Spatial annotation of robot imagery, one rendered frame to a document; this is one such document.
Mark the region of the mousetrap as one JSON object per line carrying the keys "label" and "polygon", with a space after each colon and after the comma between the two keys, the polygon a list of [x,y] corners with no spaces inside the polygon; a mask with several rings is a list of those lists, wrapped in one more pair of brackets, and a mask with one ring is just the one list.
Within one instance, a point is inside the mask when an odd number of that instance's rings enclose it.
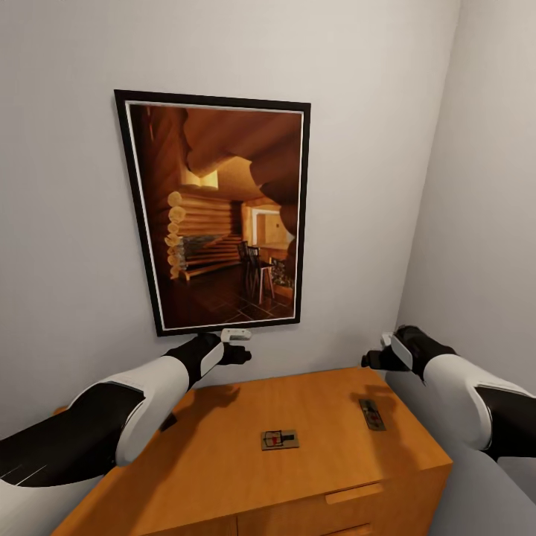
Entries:
{"label": "mousetrap", "polygon": [[159,429],[160,431],[164,431],[175,423],[176,423],[176,418],[175,416],[173,416],[173,412],[170,412],[169,416],[166,417],[165,421],[160,425]]}
{"label": "mousetrap", "polygon": [[296,430],[266,431],[261,433],[262,450],[299,448]]}
{"label": "mousetrap", "polygon": [[360,405],[364,412],[364,416],[366,417],[368,428],[374,431],[386,431],[374,400],[360,399]]}

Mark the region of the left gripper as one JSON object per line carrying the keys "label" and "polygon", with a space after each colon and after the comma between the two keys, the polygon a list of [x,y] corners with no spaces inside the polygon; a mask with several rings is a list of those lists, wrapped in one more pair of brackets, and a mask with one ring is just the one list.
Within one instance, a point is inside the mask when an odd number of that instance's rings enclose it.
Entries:
{"label": "left gripper", "polygon": [[250,361],[252,359],[251,352],[245,351],[243,346],[229,345],[226,343],[225,345],[228,348],[228,356],[225,362],[221,363],[220,365],[222,366],[226,366],[229,364],[243,365],[246,361]]}

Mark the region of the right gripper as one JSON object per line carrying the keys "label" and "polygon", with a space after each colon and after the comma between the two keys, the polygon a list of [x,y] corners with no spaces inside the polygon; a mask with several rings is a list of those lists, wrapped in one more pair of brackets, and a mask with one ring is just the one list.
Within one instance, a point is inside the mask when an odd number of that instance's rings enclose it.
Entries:
{"label": "right gripper", "polygon": [[367,355],[362,358],[361,366],[365,368],[370,366],[375,371],[377,369],[389,370],[389,371],[409,371],[405,365],[398,365],[387,356],[387,348],[384,351],[369,350]]}

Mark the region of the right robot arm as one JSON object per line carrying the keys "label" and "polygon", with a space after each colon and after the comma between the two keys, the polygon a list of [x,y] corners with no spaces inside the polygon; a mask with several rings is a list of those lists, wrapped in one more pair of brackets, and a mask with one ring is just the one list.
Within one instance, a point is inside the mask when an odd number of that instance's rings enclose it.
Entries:
{"label": "right robot arm", "polygon": [[536,505],[536,397],[484,371],[415,326],[381,337],[361,366],[421,377],[461,440],[488,454]]}

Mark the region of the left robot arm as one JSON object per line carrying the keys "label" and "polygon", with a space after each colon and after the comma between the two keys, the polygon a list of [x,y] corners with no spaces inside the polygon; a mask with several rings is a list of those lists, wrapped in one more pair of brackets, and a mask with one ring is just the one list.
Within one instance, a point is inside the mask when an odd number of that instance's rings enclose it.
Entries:
{"label": "left robot arm", "polygon": [[0,441],[0,536],[50,536],[115,467],[144,450],[217,364],[243,365],[245,328],[198,333],[163,357],[106,377],[64,412]]}

